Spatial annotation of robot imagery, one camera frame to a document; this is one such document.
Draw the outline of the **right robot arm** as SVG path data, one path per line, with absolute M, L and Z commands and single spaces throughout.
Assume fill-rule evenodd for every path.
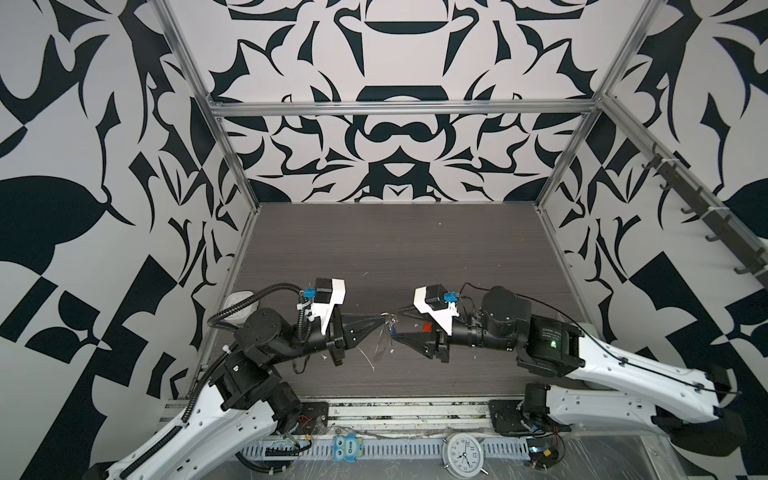
M 498 434 L 634 429 L 715 457 L 726 457 L 745 444 L 741 416 L 721 405 L 732 392 L 724 369 L 705 372 L 632 354 L 570 320 L 534 314 L 529 298 L 501 286 L 485 290 L 473 313 L 460 311 L 463 299 L 441 285 L 420 287 L 411 306 L 400 313 L 420 318 L 423 328 L 392 328 L 390 335 L 443 363 L 453 346 L 513 353 L 518 367 L 539 376 L 526 385 L 522 400 L 490 405 Z

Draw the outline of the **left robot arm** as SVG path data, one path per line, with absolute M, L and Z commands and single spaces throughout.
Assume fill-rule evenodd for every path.
M 321 327 L 309 320 L 290 324 L 274 309 L 257 309 L 176 417 L 124 459 L 90 467 L 85 478 L 200 479 L 250 442 L 291 432 L 303 405 L 277 364 L 327 352 L 340 365 L 346 351 L 390 318 L 344 314 L 334 306 Z

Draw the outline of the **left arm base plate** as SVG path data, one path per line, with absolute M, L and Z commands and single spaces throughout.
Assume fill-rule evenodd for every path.
M 291 433 L 301 436 L 323 434 L 328 427 L 329 407 L 325 401 L 304 402 Z

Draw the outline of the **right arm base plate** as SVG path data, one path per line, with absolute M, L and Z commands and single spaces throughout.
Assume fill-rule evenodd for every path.
M 488 410 L 494 431 L 505 437 L 530 436 L 537 428 L 525 417 L 522 400 L 492 399 Z

